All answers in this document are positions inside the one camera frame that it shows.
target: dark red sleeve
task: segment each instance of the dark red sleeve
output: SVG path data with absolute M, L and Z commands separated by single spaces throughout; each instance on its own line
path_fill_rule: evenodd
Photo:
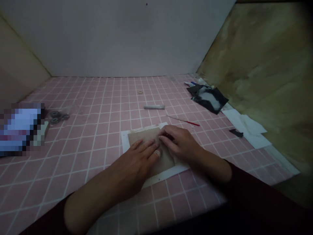
M 55 207 L 53 207 L 50 211 L 41 216 L 38 220 L 36 220 L 33 224 L 31 224 L 28 228 L 26 228 L 20 234 L 66 234 L 72 235 L 71 232 L 67 229 L 64 222 L 64 207 L 69 196 L 60 201 Z
M 273 187 L 229 163 L 232 178 L 215 186 L 227 197 L 230 205 L 259 224 L 277 230 L 297 232 L 309 228 L 312 211 L 299 206 Z

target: red tool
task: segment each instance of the red tool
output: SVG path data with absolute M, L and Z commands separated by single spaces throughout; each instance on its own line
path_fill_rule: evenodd
M 169 118 L 174 118 L 174 119 L 179 120 L 179 121 L 184 121 L 184 122 L 190 123 L 190 124 L 195 125 L 195 126 L 200 126 L 199 124 L 195 124 L 195 123 L 193 123 L 193 122 L 189 122 L 189 121 L 186 121 L 186 120 L 182 120 L 182 119 L 179 119 L 179 118 L 176 118 L 176 117 L 171 117 L 171 116 L 168 116 L 168 117 L 169 117 Z

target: hand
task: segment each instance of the hand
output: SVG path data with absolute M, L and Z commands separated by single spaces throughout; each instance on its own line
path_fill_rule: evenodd
M 66 201 L 64 221 L 72 234 L 86 234 L 103 212 L 138 193 L 159 159 L 159 143 L 135 142 L 111 166 L 97 174 Z
M 188 130 L 177 126 L 166 125 L 158 135 L 159 139 L 176 157 L 191 164 L 195 162 L 196 157 L 204 150 Z M 171 135 L 174 139 L 170 140 L 166 135 Z
M 155 143 L 154 139 L 141 143 L 142 139 L 136 141 L 105 170 L 116 204 L 131 198 L 141 190 L 150 169 L 159 159 L 156 153 L 159 143 Z

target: plywood wall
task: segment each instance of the plywood wall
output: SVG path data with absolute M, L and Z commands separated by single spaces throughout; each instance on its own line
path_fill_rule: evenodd
M 0 16 L 0 109 L 28 95 L 50 74 Z
M 312 38 L 304 15 L 297 3 L 236 4 L 198 69 L 302 172 L 279 187 L 303 204 L 313 167 Z

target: pink tiled surface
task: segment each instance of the pink tiled surface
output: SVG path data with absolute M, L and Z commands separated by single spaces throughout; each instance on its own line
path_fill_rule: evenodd
M 161 122 L 188 129 L 206 150 L 273 185 L 292 177 L 263 149 L 228 130 L 232 124 L 190 99 L 190 75 L 139 78 L 51 78 L 25 102 L 78 114 L 50 127 L 41 152 L 0 159 L 0 235 L 18 234 L 121 154 L 120 131 Z M 164 104 L 165 110 L 144 110 Z M 166 115 L 198 123 L 196 127 Z M 105 212 L 89 234 L 143 234 L 211 210 L 225 199 L 191 170 L 148 187 Z

